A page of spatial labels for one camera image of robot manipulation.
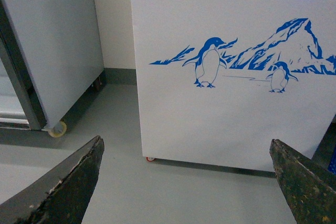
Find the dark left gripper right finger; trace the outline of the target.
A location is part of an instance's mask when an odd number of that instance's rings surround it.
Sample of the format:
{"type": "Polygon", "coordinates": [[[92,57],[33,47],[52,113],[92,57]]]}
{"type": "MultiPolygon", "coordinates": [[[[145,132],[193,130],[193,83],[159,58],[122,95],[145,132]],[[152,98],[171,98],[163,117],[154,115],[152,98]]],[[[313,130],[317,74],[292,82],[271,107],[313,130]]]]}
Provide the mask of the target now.
{"type": "Polygon", "coordinates": [[[335,175],[279,139],[269,154],[296,223],[335,223],[335,175]]]}

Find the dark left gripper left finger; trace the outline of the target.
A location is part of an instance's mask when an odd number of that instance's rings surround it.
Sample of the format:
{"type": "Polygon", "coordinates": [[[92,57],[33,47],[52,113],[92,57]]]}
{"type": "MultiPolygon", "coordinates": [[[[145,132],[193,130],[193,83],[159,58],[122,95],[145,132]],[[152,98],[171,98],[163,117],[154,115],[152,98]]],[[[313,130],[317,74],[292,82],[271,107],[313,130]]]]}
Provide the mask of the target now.
{"type": "Polygon", "coordinates": [[[1,204],[1,223],[81,223],[99,178],[100,136],[1,204]]]}

